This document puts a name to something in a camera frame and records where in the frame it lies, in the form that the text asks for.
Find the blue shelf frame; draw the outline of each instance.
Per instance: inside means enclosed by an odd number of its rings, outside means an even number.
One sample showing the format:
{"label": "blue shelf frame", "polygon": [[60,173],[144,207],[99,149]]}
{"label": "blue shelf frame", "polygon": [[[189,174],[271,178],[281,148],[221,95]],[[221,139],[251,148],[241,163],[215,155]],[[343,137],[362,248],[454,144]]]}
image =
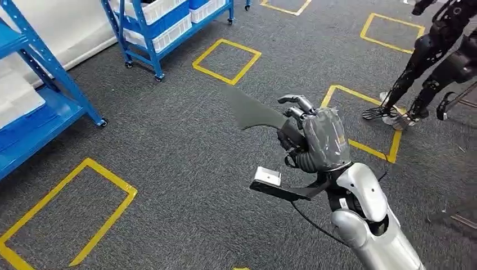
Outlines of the blue shelf frame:
{"label": "blue shelf frame", "polygon": [[[107,120],[88,101],[13,1],[0,0],[0,6],[21,31],[12,30],[0,19],[0,59],[18,53],[43,81],[44,87],[37,92],[45,99],[46,106],[56,113],[53,119],[36,123],[25,137],[0,151],[1,180],[84,114],[88,114],[96,125],[105,126]],[[65,87],[71,98],[60,91],[40,65]]]}
{"label": "blue shelf frame", "polygon": [[[155,78],[157,81],[162,81],[164,77],[164,73],[162,71],[161,65],[160,65],[160,60],[164,58],[169,52],[177,48],[180,44],[182,44],[185,40],[193,36],[195,33],[197,33],[200,29],[202,29],[205,25],[210,23],[212,20],[214,20],[216,17],[224,13],[225,11],[229,10],[229,17],[228,17],[228,22],[229,24],[232,24],[234,21],[233,18],[233,0],[226,0],[226,4],[216,10],[214,13],[210,14],[208,17],[200,21],[198,24],[192,23],[192,28],[186,31],[184,34],[182,34],[178,39],[174,40],[171,44],[169,44],[167,47],[165,47],[162,51],[157,53],[154,49],[154,45],[152,43],[152,38],[150,38],[149,33],[149,26],[146,24],[146,19],[144,17],[144,13],[141,8],[141,1],[140,0],[133,0],[132,4],[134,7],[134,11],[136,13],[136,18],[137,21],[139,22],[139,27],[141,28],[141,34],[145,38],[145,43],[146,43],[146,48],[129,43],[125,40],[124,35],[123,35],[123,21],[125,20],[124,18],[124,0],[120,0],[120,8],[119,8],[119,24],[115,18],[114,12],[111,9],[111,6],[109,5],[109,0],[101,0],[101,4],[103,6],[103,9],[106,12],[107,18],[109,20],[109,23],[111,24],[111,27],[113,29],[114,34],[116,35],[116,39],[118,40],[118,43],[121,48],[121,52],[123,54],[124,62],[126,67],[131,67],[132,64],[132,58],[138,59],[146,64],[151,65],[154,68],[155,71]],[[250,7],[250,0],[246,1],[245,5],[245,10],[248,10]],[[130,48],[136,48],[139,49],[143,52],[146,52],[149,55],[149,59],[144,58],[143,56],[135,53],[132,51]]]}

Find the yellow tape square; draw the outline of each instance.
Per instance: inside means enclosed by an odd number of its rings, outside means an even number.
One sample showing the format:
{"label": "yellow tape square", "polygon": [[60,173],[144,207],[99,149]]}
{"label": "yellow tape square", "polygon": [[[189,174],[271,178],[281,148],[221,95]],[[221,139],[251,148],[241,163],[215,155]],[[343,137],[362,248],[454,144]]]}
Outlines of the yellow tape square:
{"label": "yellow tape square", "polygon": [[[242,70],[240,70],[238,72],[238,74],[233,78],[233,79],[229,79],[229,78],[226,78],[220,74],[217,74],[211,70],[208,70],[204,67],[201,67],[199,64],[200,62],[205,59],[207,57],[207,55],[209,55],[213,50],[215,50],[215,48],[217,48],[221,43],[225,43],[225,44],[229,44],[230,46],[234,46],[234,47],[237,47],[239,49],[242,49],[244,51],[248,51],[248,52],[251,52],[253,53],[253,57],[252,59],[244,66],[244,68]],[[231,42],[229,40],[226,40],[226,39],[219,39],[218,41],[216,41],[212,46],[210,46],[210,48],[208,48],[201,56],[199,56],[199,58],[197,58],[193,63],[192,63],[192,67],[196,70],[199,70],[199,71],[202,71],[203,73],[205,74],[209,74],[210,76],[212,77],[215,77],[219,80],[222,80],[228,84],[231,84],[231,85],[235,85],[239,80],[240,78],[242,78],[245,73],[252,67],[252,65],[258,60],[258,58],[260,57],[260,55],[262,55],[261,52],[259,51],[256,51],[252,48],[249,48],[249,47],[245,47],[243,45],[240,45],[238,43],[235,43],[235,42]]]}
{"label": "yellow tape square", "polygon": [[[377,106],[381,105],[381,101],[379,101],[379,100],[376,100],[374,98],[365,96],[361,93],[353,91],[353,90],[351,90],[349,88],[346,88],[342,85],[332,85],[332,86],[330,86],[330,89],[328,90],[328,92],[326,93],[323,101],[321,102],[321,107],[322,108],[328,106],[328,104],[330,103],[330,100],[331,100],[331,96],[333,95],[333,93],[335,92],[336,89],[340,89],[340,90],[342,90],[342,91],[344,91],[348,94],[354,95],[354,96],[359,97],[363,100],[371,102],[374,105],[377,105]],[[395,163],[396,162],[396,157],[397,157],[397,154],[398,154],[398,149],[399,149],[399,142],[401,141],[401,135],[402,135],[402,131],[400,131],[400,130],[396,130],[394,132],[393,141],[391,143],[391,149],[389,150],[389,154],[387,154],[387,155],[384,155],[382,152],[376,151],[376,150],[370,148],[369,146],[366,146],[366,145],[364,145],[362,143],[359,143],[357,141],[354,141],[352,139],[348,139],[348,141],[349,141],[350,145],[352,145],[356,148],[364,150],[364,151],[370,153],[371,155],[377,156],[378,158],[381,158],[381,159],[384,159],[384,160],[387,159],[388,162]]]}
{"label": "yellow tape square", "polygon": [[71,261],[69,267],[75,266],[83,261],[89,252],[96,246],[104,234],[111,228],[116,220],[121,216],[124,210],[128,207],[131,201],[137,194],[137,190],[126,183],[121,178],[114,175],[112,172],[95,162],[90,158],[86,158],[79,164],[68,176],[65,177],[56,187],[54,187],[46,196],[41,199],[33,208],[31,208],[23,217],[20,218],[7,232],[0,237],[0,256],[4,257],[15,269],[17,270],[33,270],[26,261],[24,261],[18,254],[5,245],[5,242],[10,239],[23,225],[25,225],[38,211],[41,210],[51,199],[53,199],[58,192],[60,192],[75,176],[77,176],[86,166],[92,168],[100,175],[111,181],[113,184],[124,190],[128,196],[114,211],[114,213],[107,219],[107,221],[101,226],[96,234],[90,239],[90,241],[84,246],[84,248],[78,253],[78,255]]}
{"label": "yellow tape square", "polygon": [[261,6],[264,6],[264,7],[268,7],[268,8],[271,8],[271,9],[274,9],[274,10],[278,10],[278,11],[281,11],[281,12],[284,12],[284,13],[288,13],[288,14],[292,14],[292,15],[295,15],[295,16],[298,16],[300,14],[302,14],[302,12],[305,10],[305,8],[310,4],[312,0],[306,0],[305,3],[301,6],[300,9],[298,9],[297,11],[290,11],[290,10],[286,10],[284,8],[281,8],[281,7],[276,7],[276,6],[272,6],[271,4],[268,3],[268,0],[263,0],[260,5]]}
{"label": "yellow tape square", "polygon": [[371,22],[373,21],[374,17],[379,17],[379,18],[382,18],[382,19],[385,19],[385,20],[395,21],[396,23],[409,25],[409,26],[418,28],[416,39],[418,39],[419,37],[424,35],[424,30],[426,30],[426,28],[424,26],[421,26],[421,25],[411,24],[410,22],[394,19],[394,18],[387,17],[387,16],[380,15],[380,14],[376,14],[376,13],[371,13],[370,16],[368,17],[368,20],[366,20],[366,23],[364,24],[363,30],[361,30],[361,34],[359,36],[366,41],[373,42],[373,43],[376,43],[376,44],[379,44],[379,45],[382,45],[384,47],[388,47],[388,48],[391,48],[391,49],[394,49],[394,50],[398,50],[400,52],[413,53],[414,49],[412,49],[412,50],[402,49],[402,48],[399,48],[399,47],[394,46],[392,44],[387,44],[385,42],[375,40],[373,38],[370,38],[370,37],[366,36],[366,32],[368,32],[368,29],[370,28]]}

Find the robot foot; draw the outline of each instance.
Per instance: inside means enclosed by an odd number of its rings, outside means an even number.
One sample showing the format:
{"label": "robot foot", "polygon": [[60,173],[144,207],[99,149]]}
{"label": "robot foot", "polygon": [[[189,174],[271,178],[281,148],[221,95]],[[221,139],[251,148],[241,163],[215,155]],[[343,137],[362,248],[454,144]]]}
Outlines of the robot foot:
{"label": "robot foot", "polygon": [[[381,101],[387,98],[387,94],[387,92],[383,92],[379,95]],[[362,113],[363,118],[366,120],[372,120],[377,118],[381,118],[383,120],[386,119],[385,123],[391,125],[392,121],[388,121],[387,119],[395,119],[396,117],[398,117],[398,110],[396,109],[396,107],[387,108],[385,107],[385,105],[386,102],[382,102],[379,107],[367,109]]]}
{"label": "robot foot", "polygon": [[[382,101],[382,104],[385,105],[387,102],[388,93],[383,92],[379,94],[379,98]],[[429,116],[429,111],[427,109],[423,109],[419,112],[415,112],[414,110],[409,110],[405,113],[402,109],[398,109],[394,106],[397,116],[395,117],[382,117],[382,121],[388,125],[392,125],[393,128],[397,131],[403,131],[408,127],[412,127],[421,119],[427,118]]]}

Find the shelf leg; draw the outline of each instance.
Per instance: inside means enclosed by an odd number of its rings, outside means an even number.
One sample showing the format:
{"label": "shelf leg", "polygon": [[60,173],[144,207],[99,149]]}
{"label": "shelf leg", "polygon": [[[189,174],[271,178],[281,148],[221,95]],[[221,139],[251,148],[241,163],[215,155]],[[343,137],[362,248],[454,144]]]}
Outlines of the shelf leg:
{"label": "shelf leg", "polygon": [[152,67],[154,68],[154,72],[156,80],[161,81],[164,77],[163,70],[161,69],[161,64],[159,63],[160,58],[154,49],[154,44],[152,43],[152,34],[149,33],[149,26],[146,24],[146,19],[144,17],[144,12],[142,11],[140,0],[133,0],[133,7],[136,13],[136,18],[139,22],[139,27],[141,28],[141,34],[144,36],[144,40],[146,42],[147,52],[149,53],[149,59],[151,60]]}
{"label": "shelf leg", "polygon": [[70,75],[63,69],[62,66],[55,68],[55,72],[52,72],[53,76],[65,86],[65,88],[71,93],[74,99],[85,109],[89,117],[93,119],[96,125],[103,125],[104,119],[96,111],[90,101],[86,98],[83,92],[79,89],[78,85],[73,81]]}
{"label": "shelf leg", "polygon": [[228,18],[229,18],[229,21],[233,20],[233,0],[230,0],[230,8],[228,9]]}
{"label": "shelf leg", "polygon": [[[118,40],[119,46],[121,47],[121,53],[123,54],[124,62],[126,63],[132,63],[132,59],[129,55],[126,54],[126,50],[128,49],[126,42],[124,40],[124,37],[122,34],[119,34],[120,29],[118,26],[118,22],[116,21],[116,18],[114,17],[113,10],[111,9],[111,6],[109,5],[108,0],[101,0],[101,5],[103,6],[103,9],[105,10],[106,17],[109,21],[109,24],[111,24],[112,31],[114,32],[114,35],[116,36],[116,39]],[[124,7],[124,0],[121,1],[121,5]]]}
{"label": "shelf leg", "polygon": [[46,74],[46,72],[42,69],[38,62],[36,62],[35,59],[30,55],[29,51],[32,49],[30,47],[26,49],[28,50],[28,52],[25,49],[21,49],[17,53],[20,55],[23,61],[25,61],[30,66],[30,68],[36,73],[36,75],[40,77],[40,79],[49,89],[59,92],[60,89],[58,89],[58,87],[50,78],[50,76]]}

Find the gray glove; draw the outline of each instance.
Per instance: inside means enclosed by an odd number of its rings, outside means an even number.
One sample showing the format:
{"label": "gray glove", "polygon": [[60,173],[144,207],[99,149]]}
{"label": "gray glove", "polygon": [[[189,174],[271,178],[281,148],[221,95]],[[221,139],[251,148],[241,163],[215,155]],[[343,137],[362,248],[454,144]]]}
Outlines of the gray glove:
{"label": "gray glove", "polygon": [[336,109],[314,106],[304,97],[288,94],[278,103],[293,102],[299,107],[288,108],[284,115],[296,119],[298,128],[303,130],[308,149],[286,149],[296,167],[307,173],[334,170],[350,163],[349,144],[343,122]]}

